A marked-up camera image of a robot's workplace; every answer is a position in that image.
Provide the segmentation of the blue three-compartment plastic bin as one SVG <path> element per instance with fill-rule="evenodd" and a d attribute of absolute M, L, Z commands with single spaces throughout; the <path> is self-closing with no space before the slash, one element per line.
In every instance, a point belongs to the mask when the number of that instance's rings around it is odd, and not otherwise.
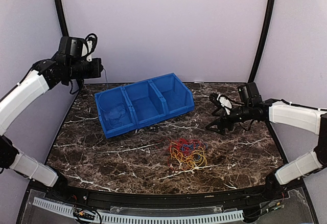
<path fill-rule="evenodd" d="M 174 73 L 96 93 L 95 102 L 108 139 L 186 114 L 195 107 L 192 92 Z"/>

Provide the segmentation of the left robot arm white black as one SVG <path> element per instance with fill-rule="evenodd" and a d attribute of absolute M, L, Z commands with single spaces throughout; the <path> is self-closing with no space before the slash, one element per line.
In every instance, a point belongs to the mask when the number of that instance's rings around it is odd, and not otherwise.
<path fill-rule="evenodd" d="M 1 171 L 10 169 L 43 184 L 60 201 L 72 197 L 67 178 L 58 170 L 27 156 L 5 133 L 30 104 L 57 84 L 71 85 L 75 80 L 81 90 L 86 79 L 101 77 L 102 61 L 91 56 L 97 43 L 98 37 L 94 33 L 85 38 L 61 37 L 54 56 L 34 63 L 23 79 L 1 98 Z"/>

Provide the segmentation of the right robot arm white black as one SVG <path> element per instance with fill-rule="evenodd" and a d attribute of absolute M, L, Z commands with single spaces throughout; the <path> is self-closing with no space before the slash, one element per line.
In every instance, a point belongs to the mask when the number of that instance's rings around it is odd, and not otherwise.
<path fill-rule="evenodd" d="M 216 119 L 206 126 L 206 130 L 225 135 L 237 124 L 257 121 L 273 128 L 284 126 L 291 130 L 290 135 L 298 132 L 306 139 L 316 139 L 316 142 L 300 149 L 299 155 L 266 176 L 265 185 L 261 188 L 263 199 L 272 200 L 289 183 L 326 168 L 325 108 L 305 106 L 284 99 L 263 100 L 254 82 L 239 86 L 238 93 L 239 102 L 224 94 L 210 94 L 209 100 L 216 107 L 212 115 Z"/>

